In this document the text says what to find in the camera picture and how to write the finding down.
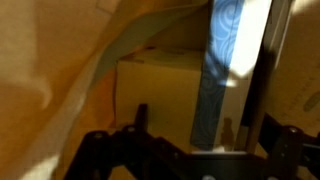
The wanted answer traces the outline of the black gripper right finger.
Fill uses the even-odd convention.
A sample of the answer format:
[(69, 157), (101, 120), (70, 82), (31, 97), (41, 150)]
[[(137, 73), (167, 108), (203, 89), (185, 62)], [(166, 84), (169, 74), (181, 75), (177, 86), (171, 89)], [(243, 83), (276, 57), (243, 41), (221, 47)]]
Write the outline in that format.
[(299, 166), (320, 179), (320, 135), (313, 137), (296, 126), (281, 125), (266, 114), (258, 142), (268, 154), (263, 170), (266, 180), (298, 180)]

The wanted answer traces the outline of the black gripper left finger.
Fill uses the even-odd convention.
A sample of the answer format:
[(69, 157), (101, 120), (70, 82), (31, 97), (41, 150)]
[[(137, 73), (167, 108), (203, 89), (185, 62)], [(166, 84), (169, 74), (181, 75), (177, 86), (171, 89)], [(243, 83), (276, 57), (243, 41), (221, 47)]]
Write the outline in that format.
[(134, 135), (147, 129), (148, 105), (140, 104), (134, 123), (109, 135), (106, 131), (87, 133), (63, 180), (108, 180), (112, 170), (124, 166), (135, 178), (143, 179), (141, 150)]

